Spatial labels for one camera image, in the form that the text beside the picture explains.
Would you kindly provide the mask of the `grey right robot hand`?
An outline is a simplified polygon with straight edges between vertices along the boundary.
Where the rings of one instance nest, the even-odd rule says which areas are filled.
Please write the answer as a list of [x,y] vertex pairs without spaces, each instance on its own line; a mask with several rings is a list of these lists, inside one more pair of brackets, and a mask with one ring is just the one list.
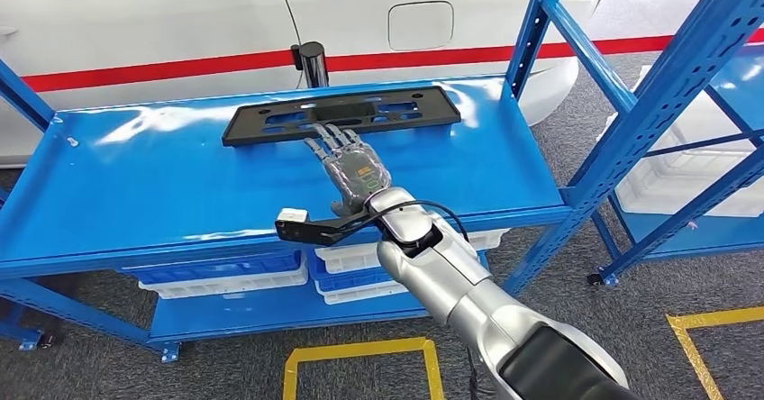
[[360,213],[374,194],[391,187],[392,178],[373,148],[352,129],[340,129],[328,123],[314,123],[316,139],[305,138],[305,144],[322,163],[341,199],[331,202],[338,217]]

